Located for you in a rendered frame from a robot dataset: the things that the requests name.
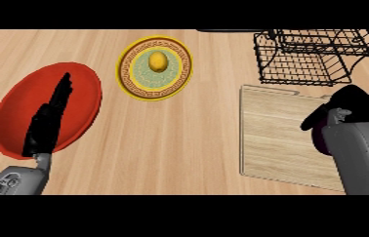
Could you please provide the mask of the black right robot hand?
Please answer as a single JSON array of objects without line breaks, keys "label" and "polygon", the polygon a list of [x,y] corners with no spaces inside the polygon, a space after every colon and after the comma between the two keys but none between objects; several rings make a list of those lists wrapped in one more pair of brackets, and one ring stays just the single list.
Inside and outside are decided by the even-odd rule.
[{"label": "black right robot hand", "polygon": [[329,111],[338,108],[349,111],[338,119],[342,123],[369,122],[369,94],[355,85],[344,86],[333,93],[330,100],[305,117],[301,130],[308,131],[327,118]]}]

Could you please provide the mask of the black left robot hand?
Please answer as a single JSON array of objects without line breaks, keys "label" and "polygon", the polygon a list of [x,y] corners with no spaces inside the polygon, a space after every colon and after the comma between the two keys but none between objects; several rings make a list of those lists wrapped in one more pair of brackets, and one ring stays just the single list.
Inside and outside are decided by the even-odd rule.
[{"label": "black left robot hand", "polygon": [[23,157],[32,157],[38,153],[51,153],[59,138],[60,121],[70,94],[70,74],[65,73],[54,87],[48,103],[39,106],[31,118],[22,151]]}]

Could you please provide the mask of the dark purple eggplant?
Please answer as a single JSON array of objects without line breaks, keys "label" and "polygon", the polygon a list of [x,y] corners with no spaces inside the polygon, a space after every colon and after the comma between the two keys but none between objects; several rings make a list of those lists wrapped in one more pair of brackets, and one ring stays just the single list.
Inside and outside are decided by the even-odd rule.
[{"label": "dark purple eggplant", "polygon": [[311,129],[311,140],[313,140],[313,144],[314,144],[314,147],[317,149],[317,151],[330,156],[330,152],[329,152],[329,149],[326,147],[326,142],[324,142],[324,138],[323,138],[323,128],[326,127],[327,125],[327,121],[326,120],[321,120],[317,125],[313,127]]}]

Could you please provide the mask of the pale wooden tray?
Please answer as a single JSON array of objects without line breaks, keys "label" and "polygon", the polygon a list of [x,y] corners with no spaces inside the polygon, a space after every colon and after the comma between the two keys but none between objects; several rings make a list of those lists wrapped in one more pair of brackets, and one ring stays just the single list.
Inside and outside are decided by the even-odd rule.
[{"label": "pale wooden tray", "polygon": [[333,158],[313,144],[299,124],[329,100],[296,91],[243,85],[239,89],[239,173],[342,191]]}]

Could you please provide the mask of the red oval plate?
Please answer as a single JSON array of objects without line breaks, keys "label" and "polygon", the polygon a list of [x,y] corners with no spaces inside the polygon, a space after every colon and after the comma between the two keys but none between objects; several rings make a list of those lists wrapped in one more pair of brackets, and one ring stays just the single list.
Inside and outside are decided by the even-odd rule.
[{"label": "red oval plate", "polygon": [[101,88],[94,71],[75,62],[59,62],[32,72],[0,101],[0,153],[22,156],[26,131],[39,106],[48,102],[65,73],[70,74],[72,93],[62,116],[53,151],[62,150],[84,134],[99,113]]}]

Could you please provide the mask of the yellow patterned round plate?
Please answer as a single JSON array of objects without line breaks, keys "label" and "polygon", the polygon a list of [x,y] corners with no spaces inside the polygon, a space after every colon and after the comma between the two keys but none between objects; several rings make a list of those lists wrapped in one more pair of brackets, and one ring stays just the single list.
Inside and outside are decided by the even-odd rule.
[{"label": "yellow patterned round plate", "polygon": [[[162,52],[168,65],[162,72],[149,68],[149,56]],[[121,53],[115,76],[118,85],[128,96],[143,101],[172,97],[187,85],[193,74],[193,58],[184,44],[163,35],[138,39]]]}]

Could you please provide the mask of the yellow lemon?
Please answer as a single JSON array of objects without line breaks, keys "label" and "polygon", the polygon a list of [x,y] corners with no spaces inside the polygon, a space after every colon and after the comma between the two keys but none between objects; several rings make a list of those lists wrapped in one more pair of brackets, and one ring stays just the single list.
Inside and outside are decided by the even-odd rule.
[{"label": "yellow lemon", "polygon": [[149,56],[149,68],[153,72],[162,72],[166,68],[168,60],[162,52],[153,52]]}]

